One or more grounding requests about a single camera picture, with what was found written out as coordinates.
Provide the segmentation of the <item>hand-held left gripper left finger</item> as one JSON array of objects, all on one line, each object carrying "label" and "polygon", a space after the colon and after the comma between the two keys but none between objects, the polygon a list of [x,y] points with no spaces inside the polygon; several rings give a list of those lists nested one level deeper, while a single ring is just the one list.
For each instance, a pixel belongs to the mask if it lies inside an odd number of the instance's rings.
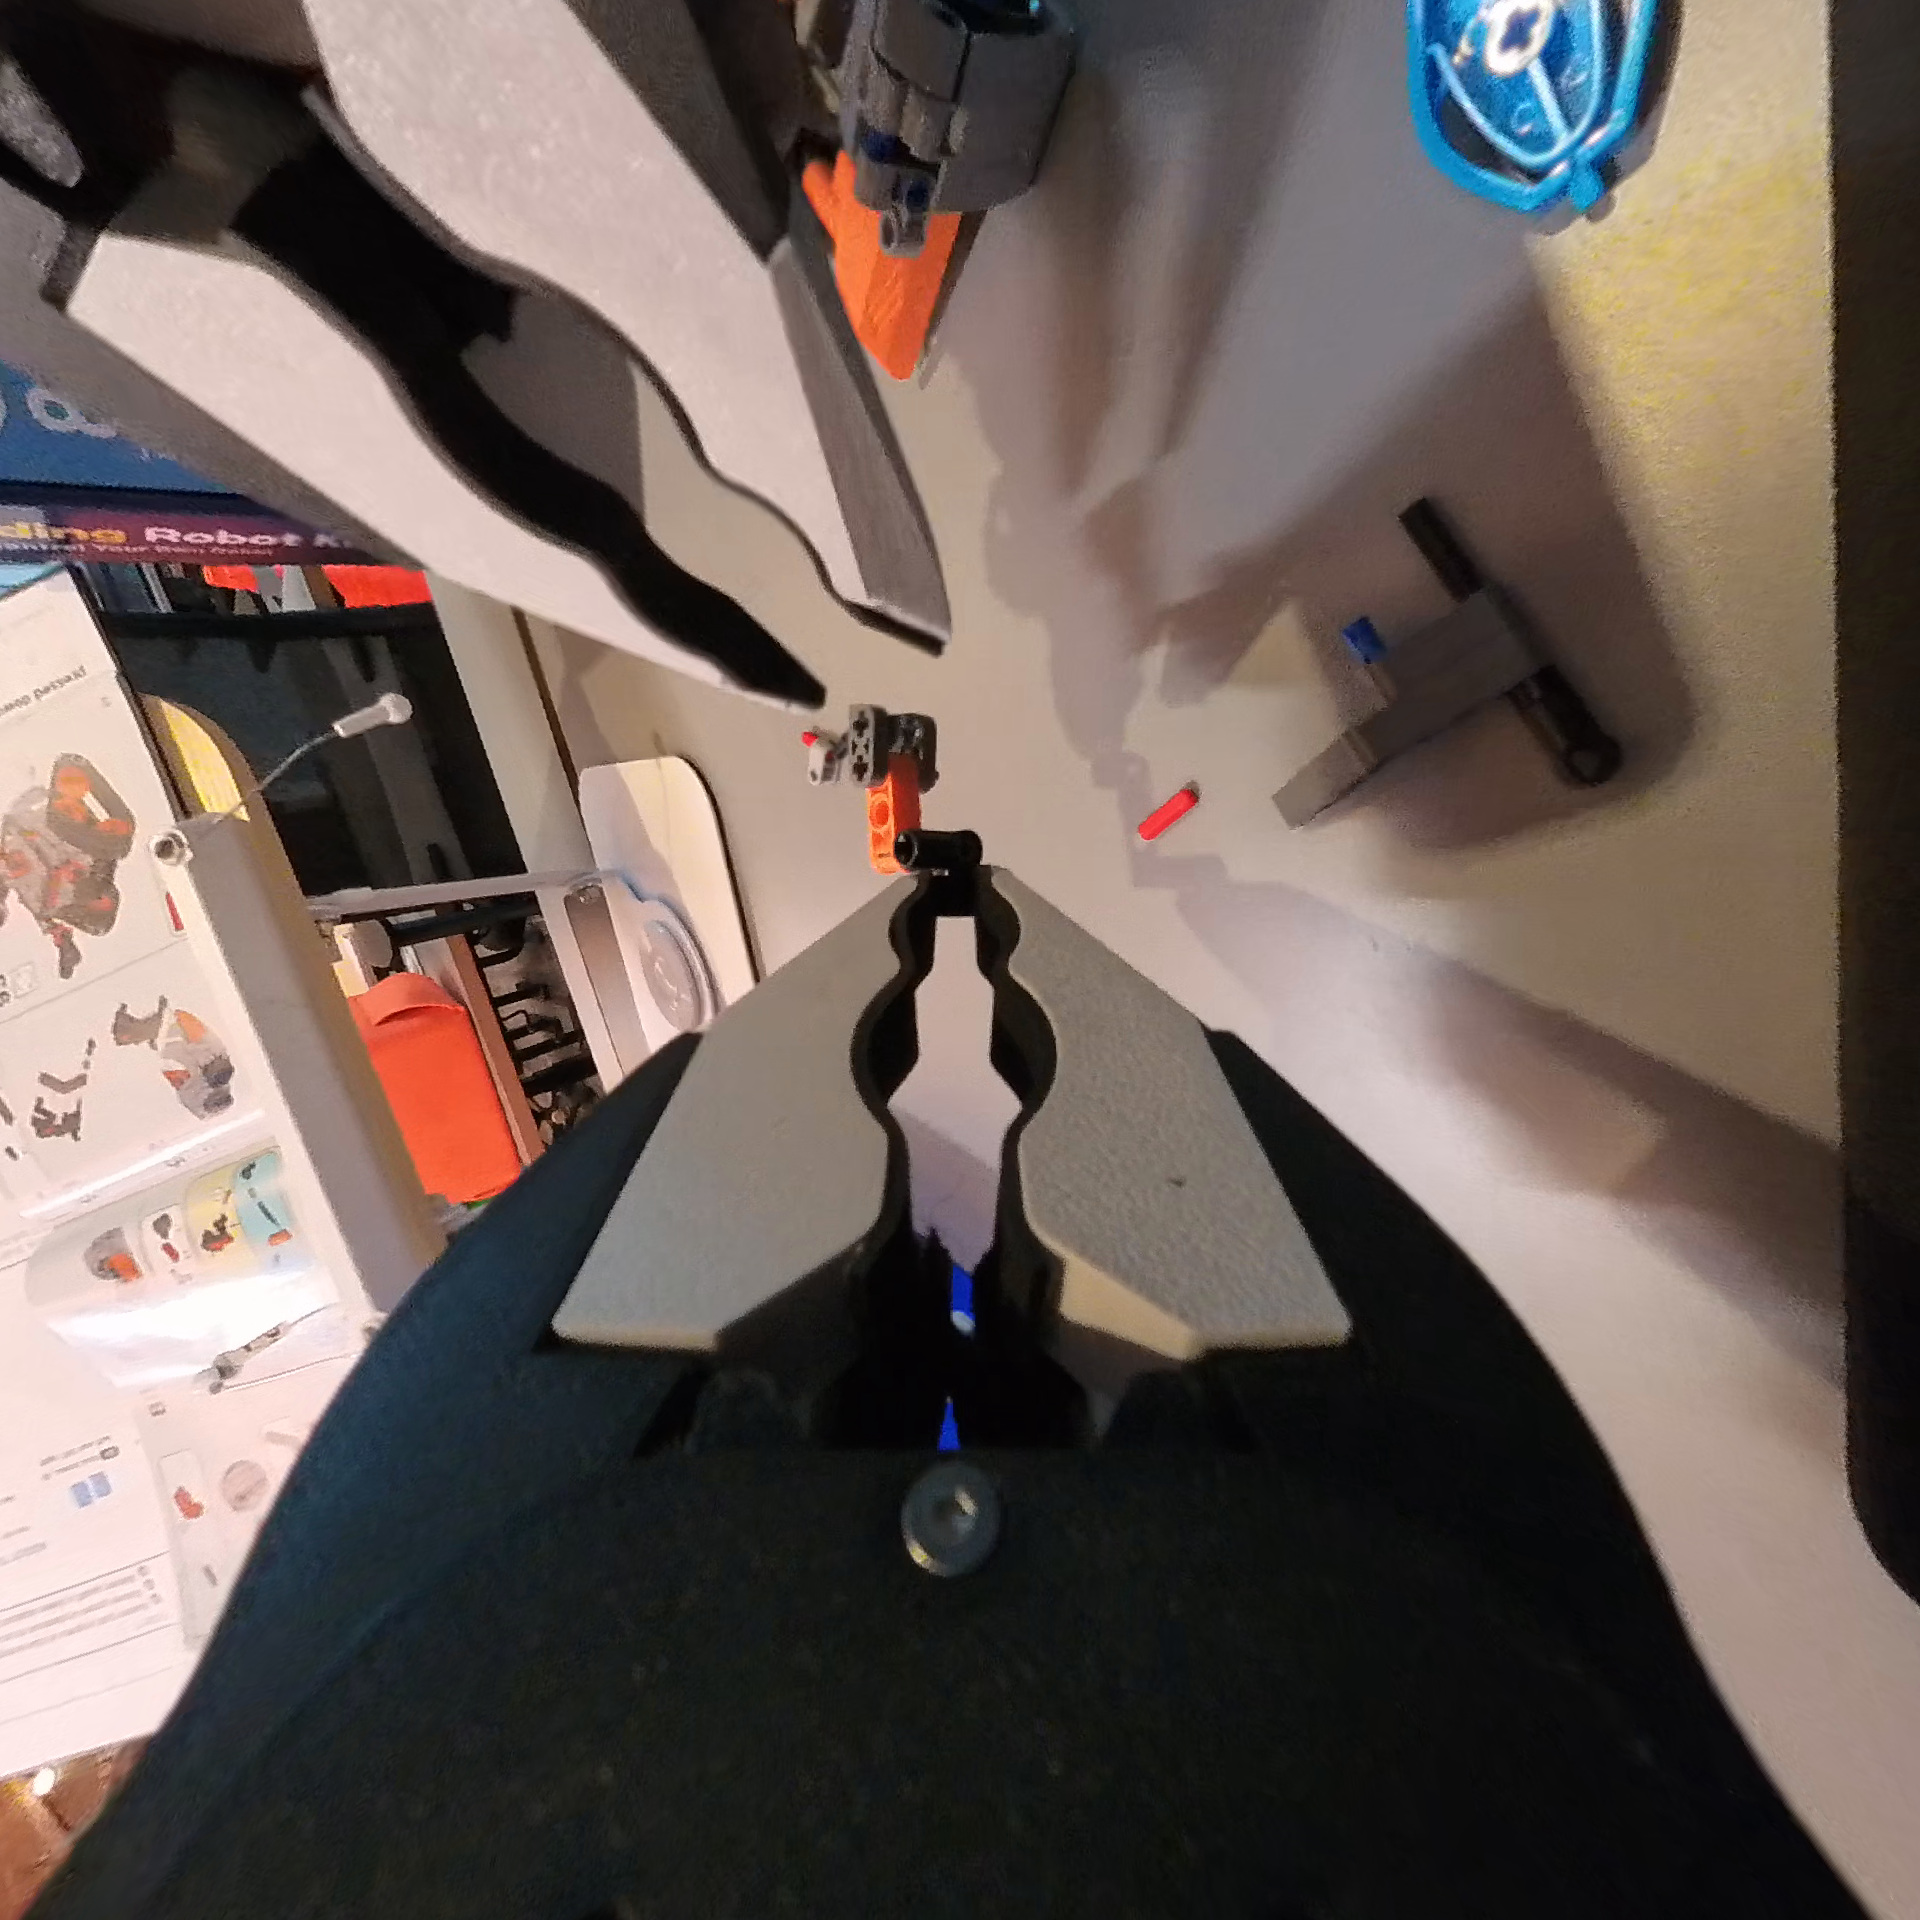
[{"label": "hand-held left gripper left finger", "polygon": [[892,1096],[937,909],[892,879],[692,1043],[554,1337],[666,1376],[645,1443],[937,1443],[938,1279]]}]

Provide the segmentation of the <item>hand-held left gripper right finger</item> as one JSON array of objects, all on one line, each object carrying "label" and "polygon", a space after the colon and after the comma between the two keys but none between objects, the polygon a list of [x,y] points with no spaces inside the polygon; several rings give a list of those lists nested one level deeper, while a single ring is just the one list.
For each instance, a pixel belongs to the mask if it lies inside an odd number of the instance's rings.
[{"label": "hand-held left gripper right finger", "polygon": [[1010,869],[981,869],[998,1148],[981,1327],[1112,1424],[1139,1378],[1353,1339],[1208,1031]]}]

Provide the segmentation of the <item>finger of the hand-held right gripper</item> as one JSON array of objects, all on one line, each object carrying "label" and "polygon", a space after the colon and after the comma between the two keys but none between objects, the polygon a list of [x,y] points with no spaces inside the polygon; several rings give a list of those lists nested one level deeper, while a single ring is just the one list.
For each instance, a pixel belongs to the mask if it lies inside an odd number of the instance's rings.
[{"label": "finger of the hand-held right gripper", "polygon": [[820,709],[750,611],[689,572],[633,496],[483,382],[539,302],[450,259],[343,159],[131,194],[2,163],[2,316],[76,389],[263,505],[706,681]]},{"label": "finger of the hand-held right gripper", "polygon": [[573,299],[692,454],[862,622],[951,635],[947,572],[795,159],[789,3],[301,3],[346,151],[450,252]]}]

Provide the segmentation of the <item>small grey orange brick joint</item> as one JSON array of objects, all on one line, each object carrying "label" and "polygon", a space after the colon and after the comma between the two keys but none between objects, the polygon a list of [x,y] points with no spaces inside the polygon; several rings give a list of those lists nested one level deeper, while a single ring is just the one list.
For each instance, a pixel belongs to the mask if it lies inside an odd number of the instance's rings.
[{"label": "small grey orange brick joint", "polygon": [[938,730],[931,715],[855,704],[836,732],[806,726],[802,745],[809,784],[862,790],[863,848],[875,872],[963,872],[981,867],[977,833],[923,824],[923,794],[938,781]]}]

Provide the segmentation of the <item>blue cardboard kit box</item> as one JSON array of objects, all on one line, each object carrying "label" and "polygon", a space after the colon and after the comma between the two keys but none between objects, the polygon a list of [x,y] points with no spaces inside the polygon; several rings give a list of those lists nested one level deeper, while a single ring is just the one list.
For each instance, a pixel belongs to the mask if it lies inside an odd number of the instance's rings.
[{"label": "blue cardboard kit box", "polygon": [[369,562],[131,440],[108,419],[2,365],[2,559],[173,566],[271,608],[427,608],[413,566]]}]

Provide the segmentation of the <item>orange chair back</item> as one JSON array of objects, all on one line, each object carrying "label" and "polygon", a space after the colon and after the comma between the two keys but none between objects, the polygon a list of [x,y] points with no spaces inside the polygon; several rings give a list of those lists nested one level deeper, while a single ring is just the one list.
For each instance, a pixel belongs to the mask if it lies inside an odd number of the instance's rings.
[{"label": "orange chair back", "polygon": [[488,1203],[541,1156],[528,1099],[494,1070],[465,1003],[439,981],[388,975],[346,995],[346,1011],[427,1192]]}]

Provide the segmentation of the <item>white book stand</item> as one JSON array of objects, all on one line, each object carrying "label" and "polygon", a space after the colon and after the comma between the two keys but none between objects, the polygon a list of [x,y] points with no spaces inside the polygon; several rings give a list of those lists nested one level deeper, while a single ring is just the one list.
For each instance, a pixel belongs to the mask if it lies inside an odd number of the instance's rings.
[{"label": "white book stand", "polygon": [[239,1062],[267,1070],[293,1191],[372,1308],[439,1258],[457,1203],[422,1191],[346,995],[413,972],[462,1000],[546,1151],[578,1099],[758,981],[724,821],[679,754],[569,775],[549,735],[509,735],[531,747],[509,817],[546,867],[303,894],[231,742],[173,702],[147,702],[147,726],[164,800],[133,843],[239,1004]]}]

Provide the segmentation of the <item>large orange grey brick assembly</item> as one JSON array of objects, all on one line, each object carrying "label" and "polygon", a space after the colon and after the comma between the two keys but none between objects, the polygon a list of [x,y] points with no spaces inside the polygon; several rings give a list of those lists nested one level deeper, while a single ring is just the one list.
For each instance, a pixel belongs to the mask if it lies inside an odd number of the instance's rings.
[{"label": "large orange grey brick assembly", "polygon": [[878,369],[931,364],[982,218],[1043,166],[1073,74],[1064,3],[789,3],[816,128],[802,191]]}]

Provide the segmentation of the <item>grey brick with black axle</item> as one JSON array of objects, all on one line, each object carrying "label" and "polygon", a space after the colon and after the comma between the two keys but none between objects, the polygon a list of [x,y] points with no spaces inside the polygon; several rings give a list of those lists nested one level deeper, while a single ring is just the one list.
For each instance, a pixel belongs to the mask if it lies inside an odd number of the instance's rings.
[{"label": "grey brick with black axle", "polygon": [[1280,821],[1289,829],[1311,824],[1382,768],[1499,702],[1565,784],[1613,784],[1622,769],[1620,739],[1549,657],[1518,601],[1478,566],[1431,497],[1411,497],[1396,521],[1449,608],[1401,639],[1384,639],[1370,616],[1340,629],[1379,702],[1275,793]]}]

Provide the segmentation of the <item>toy instruction booklet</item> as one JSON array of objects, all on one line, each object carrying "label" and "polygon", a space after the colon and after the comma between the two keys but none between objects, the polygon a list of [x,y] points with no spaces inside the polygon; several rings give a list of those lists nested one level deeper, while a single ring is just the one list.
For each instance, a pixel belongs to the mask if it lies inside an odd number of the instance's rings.
[{"label": "toy instruction booklet", "polygon": [[149,1736],[364,1349],[78,585],[2,598],[2,1777]]}]

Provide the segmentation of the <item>black perforated pad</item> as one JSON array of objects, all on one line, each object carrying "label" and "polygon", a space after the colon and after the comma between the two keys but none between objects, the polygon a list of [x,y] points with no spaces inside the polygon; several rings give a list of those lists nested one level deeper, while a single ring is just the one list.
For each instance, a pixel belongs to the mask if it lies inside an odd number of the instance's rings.
[{"label": "black perforated pad", "polygon": [[1918,3],[1831,3],[1846,1471],[1918,1598]]}]

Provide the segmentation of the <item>light blue brick separator tool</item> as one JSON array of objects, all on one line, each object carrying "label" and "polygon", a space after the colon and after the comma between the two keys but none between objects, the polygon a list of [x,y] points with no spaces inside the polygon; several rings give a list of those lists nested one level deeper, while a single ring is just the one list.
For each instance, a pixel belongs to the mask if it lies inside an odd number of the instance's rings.
[{"label": "light blue brick separator tool", "polygon": [[1403,3],[1411,133],[1478,200],[1589,217],[1640,126],[1663,31],[1663,3]]}]

